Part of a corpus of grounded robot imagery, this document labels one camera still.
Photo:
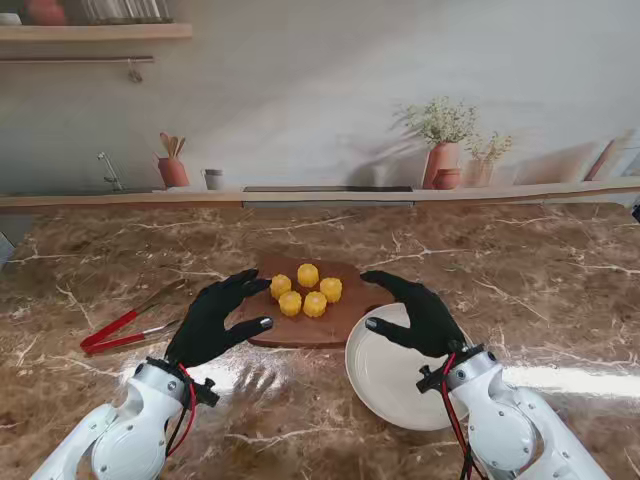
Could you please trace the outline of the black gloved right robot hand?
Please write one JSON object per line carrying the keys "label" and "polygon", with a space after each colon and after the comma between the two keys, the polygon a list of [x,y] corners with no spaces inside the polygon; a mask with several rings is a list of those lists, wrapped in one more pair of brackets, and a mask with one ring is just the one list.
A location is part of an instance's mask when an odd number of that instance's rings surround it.
{"label": "black gloved right robot hand", "polygon": [[380,270],[366,271],[361,279],[390,292],[402,303],[409,317],[403,327],[381,317],[370,316],[366,328],[390,342],[414,349],[426,357],[439,358],[460,350],[467,344],[462,330],[441,298],[423,284]]}

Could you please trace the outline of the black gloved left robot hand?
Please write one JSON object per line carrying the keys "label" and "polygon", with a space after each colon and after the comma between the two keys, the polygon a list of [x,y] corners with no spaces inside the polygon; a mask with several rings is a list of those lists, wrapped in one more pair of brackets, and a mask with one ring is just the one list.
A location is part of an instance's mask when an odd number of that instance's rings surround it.
{"label": "black gloved left robot hand", "polygon": [[226,318],[245,299],[269,289],[271,281],[259,278],[258,274],[257,269],[245,270],[203,288],[170,341],[166,361],[185,369],[198,367],[271,329],[273,320],[267,316],[225,328]]}

